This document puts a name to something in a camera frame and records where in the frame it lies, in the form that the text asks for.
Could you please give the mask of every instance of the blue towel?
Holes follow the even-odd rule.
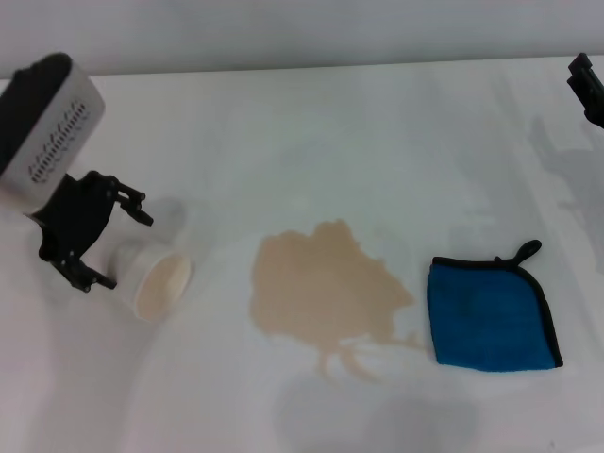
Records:
[[[511,260],[434,258],[428,312],[437,362],[491,372],[562,366],[544,292],[518,267],[540,248],[530,241]]]

